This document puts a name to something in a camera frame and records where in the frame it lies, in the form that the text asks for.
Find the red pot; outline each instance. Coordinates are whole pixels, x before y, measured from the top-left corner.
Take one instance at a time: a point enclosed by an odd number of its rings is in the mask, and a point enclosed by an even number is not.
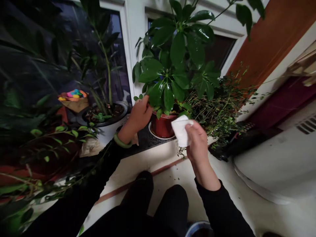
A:
[[[158,137],[170,138],[174,135],[171,127],[171,122],[174,121],[177,115],[162,114],[160,119],[157,119],[157,112],[152,112],[151,131]]]

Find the white appliance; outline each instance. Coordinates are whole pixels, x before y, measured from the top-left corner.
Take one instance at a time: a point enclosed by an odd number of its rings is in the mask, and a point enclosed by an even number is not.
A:
[[[287,204],[316,196],[316,113],[235,157],[235,170],[263,198]]]

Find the hand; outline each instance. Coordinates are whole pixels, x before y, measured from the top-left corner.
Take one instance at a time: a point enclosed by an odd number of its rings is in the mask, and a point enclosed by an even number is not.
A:
[[[208,160],[206,132],[194,120],[193,125],[187,124],[185,129],[191,140],[190,146],[187,147],[187,156],[191,161],[197,182],[207,190],[219,190],[221,183]]]
[[[187,147],[187,155],[192,163],[208,162],[207,156],[207,134],[204,129],[195,120],[193,125],[185,126],[188,136],[191,140]]]
[[[125,144],[128,144],[134,135],[148,124],[153,110],[148,104],[148,99],[149,96],[146,95],[142,100],[135,102],[126,124],[119,131],[118,138]]]

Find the white flower pot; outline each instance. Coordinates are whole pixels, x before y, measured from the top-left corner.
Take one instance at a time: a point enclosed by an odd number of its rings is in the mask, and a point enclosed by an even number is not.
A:
[[[103,123],[98,123],[95,126],[98,129],[97,138],[102,146],[106,146],[110,140],[112,140],[116,130],[127,120],[127,105],[121,101],[115,102],[115,104],[119,104],[124,108],[123,113],[118,117],[114,117]],[[91,107],[85,108],[77,114],[76,119],[80,125],[88,125],[88,122],[84,119],[84,116],[89,109],[91,109]]]

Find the white tissue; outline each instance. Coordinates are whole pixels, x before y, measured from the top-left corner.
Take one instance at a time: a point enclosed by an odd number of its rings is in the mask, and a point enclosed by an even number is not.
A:
[[[174,134],[178,139],[179,147],[187,147],[190,145],[190,139],[188,137],[187,131],[185,130],[185,125],[187,124],[193,125],[193,121],[189,120],[189,118],[185,115],[182,115],[175,121],[171,122]]]

